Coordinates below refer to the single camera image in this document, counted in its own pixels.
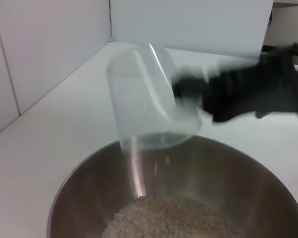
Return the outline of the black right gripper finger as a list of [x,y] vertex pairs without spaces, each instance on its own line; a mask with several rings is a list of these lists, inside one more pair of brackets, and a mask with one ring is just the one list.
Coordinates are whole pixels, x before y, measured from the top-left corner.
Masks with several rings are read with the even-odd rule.
[[197,106],[202,106],[206,84],[203,77],[194,77],[192,75],[179,76],[172,82],[174,98],[178,101],[190,102]]
[[188,65],[179,68],[180,75],[219,75],[218,65]]

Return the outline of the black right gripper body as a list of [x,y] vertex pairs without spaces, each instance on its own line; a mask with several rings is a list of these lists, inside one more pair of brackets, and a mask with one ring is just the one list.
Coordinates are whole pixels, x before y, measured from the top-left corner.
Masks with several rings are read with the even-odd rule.
[[214,122],[251,112],[298,114],[298,71],[291,56],[265,57],[254,65],[222,69],[206,83],[202,108]]

